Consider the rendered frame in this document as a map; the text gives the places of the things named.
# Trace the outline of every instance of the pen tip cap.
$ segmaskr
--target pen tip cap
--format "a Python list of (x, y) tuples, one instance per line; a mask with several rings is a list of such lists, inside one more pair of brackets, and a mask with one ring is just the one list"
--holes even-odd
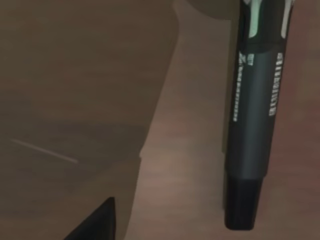
[(262, 182), (263, 179), (226, 177), (224, 224), (228, 229), (254, 228)]

